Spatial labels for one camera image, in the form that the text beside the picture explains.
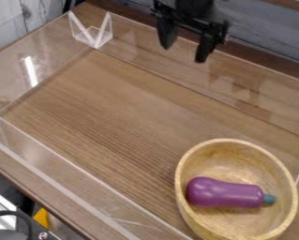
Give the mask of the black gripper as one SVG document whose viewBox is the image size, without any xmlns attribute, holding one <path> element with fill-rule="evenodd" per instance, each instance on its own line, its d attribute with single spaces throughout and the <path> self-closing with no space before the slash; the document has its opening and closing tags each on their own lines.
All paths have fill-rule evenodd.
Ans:
<svg viewBox="0 0 299 240">
<path fill-rule="evenodd" d="M 152 13 L 156 18 L 160 45 L 165 50 L 178 38 L 178 26 L 195 33 L 203 33 L 195 52 L 195 62 L 204 63 L 230 29 L 230 21 L 215 0 L 152 0 Z"/>
</svg>

